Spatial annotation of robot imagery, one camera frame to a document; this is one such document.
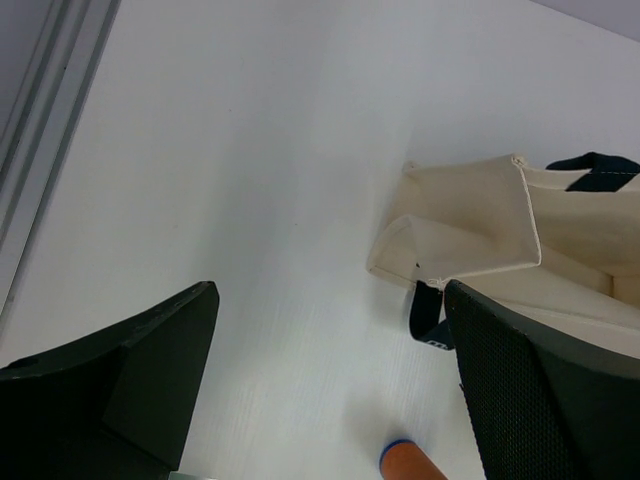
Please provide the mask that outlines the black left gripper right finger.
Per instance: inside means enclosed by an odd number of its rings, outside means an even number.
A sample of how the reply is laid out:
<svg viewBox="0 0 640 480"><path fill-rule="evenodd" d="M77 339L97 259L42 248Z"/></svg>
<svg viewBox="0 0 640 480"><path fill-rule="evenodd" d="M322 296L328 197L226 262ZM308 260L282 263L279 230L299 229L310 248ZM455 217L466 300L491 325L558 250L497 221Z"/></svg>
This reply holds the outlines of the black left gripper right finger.
<svg viewBox="0 0 640 480"><path fill-rule="evenodd" d="M638 359L459 281L447 285L444 306L487 478L638 478Z"/></svg>

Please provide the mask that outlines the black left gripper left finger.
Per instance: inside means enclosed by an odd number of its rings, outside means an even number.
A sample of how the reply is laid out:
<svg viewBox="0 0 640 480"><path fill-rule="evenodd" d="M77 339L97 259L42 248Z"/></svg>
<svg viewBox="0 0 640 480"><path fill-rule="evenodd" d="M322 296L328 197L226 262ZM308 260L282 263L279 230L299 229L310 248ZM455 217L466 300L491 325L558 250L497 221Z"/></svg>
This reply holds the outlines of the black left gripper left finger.
<svg viewBox="0 0 640 480"><path fill-rule="evenodd" d="M181 463L219 309L203 281L1 370L4 479L167 479Z"/></svg>

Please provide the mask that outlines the blue pump bottle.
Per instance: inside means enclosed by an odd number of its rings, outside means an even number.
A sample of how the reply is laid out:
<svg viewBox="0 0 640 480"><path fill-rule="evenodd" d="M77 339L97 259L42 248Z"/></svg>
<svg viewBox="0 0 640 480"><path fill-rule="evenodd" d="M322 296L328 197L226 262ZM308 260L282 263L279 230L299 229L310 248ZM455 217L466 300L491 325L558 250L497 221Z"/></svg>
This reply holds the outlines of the blue pump bottle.
<svg viewBox="0 0 640 480"><path fill-rule="evenodd" d="M381 452L379 470L384 480L446 480L447 477L413 441L399 439Z"/></svg>

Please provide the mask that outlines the beige canvas tote bag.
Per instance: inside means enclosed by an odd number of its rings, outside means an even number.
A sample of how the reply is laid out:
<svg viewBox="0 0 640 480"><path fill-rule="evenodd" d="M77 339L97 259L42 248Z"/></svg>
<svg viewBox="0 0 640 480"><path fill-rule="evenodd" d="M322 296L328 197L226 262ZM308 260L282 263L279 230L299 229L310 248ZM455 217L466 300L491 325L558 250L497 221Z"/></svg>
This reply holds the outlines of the beige canvas tote bag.
<svg viewBox="0 0 640 480"><path fill-rule="evenodd" d="M407 164L367 260L413 294L414 339L449 350L446 285L599 347L639 353L639 166L589 152Z"/></svg>

